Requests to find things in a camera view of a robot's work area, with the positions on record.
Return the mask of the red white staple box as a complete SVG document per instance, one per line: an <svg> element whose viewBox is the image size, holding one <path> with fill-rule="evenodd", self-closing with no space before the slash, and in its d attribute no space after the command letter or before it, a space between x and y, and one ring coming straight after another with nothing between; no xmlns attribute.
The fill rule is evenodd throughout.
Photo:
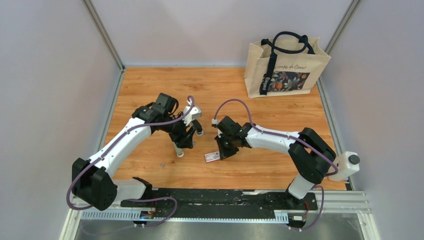
<svg viewBox="0 0 424 240"><path fill-rule="evenodd" d="M215 152L205 154L204 158L206 163L211 163L211 162L219 161L221 159L221 156L219 151L215 151Z"/></svg>

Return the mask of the white and black stapler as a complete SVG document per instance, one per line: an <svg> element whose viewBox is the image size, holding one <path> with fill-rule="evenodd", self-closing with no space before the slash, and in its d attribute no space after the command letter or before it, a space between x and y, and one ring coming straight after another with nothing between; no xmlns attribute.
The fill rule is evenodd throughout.
<svg viewBox="0 0 424 240"><path fill-rule="evenodd" d="M201 137L204 135L204 131L203 131L203 127L200 124L200 122L198 120L193 120L192 122L193 127L195 128L195 133L197 136Z"/></svg>

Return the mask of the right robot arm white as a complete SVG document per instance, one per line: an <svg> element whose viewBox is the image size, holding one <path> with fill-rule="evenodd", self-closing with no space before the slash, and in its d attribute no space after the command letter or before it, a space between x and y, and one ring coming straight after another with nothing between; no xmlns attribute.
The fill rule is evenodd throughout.
<svg viewBox="0 0 424 240"><path fill-rule="evenodd" d="M311 128L277 131L249 122L240 125L229 116L222 120L213 119L212 126L218 130L214 139L222 160L235 155L240 148L267 149L291 158L298 174L288 186L285 203L293 210L305 203L308 191L320 184L330 169L334 173L338 171L334 164L336 153Z"/></svg>

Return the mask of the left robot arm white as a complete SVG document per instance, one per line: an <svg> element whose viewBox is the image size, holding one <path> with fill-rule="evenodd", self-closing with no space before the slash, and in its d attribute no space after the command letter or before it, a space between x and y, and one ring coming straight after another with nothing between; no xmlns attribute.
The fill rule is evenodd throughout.
<svg viewBox="0 0 424 240"><path fill-rule="evenodd" d="M160 93L156 101L138 107L122 130L102 149L88 159L75 160L72 182L66 192L67 205L78 211L89 208L104 211L113 202L133 199L140 207L148 207L153 194L146 189L146 181L137 177L113 181L113 176L130 153L156 131L169 135L178 157L184 155L184 149L194 147L193 135L203 134L198 122L201 110L192 95L187 97L183 111L175 114L178 107L176 98Z"/></svg>

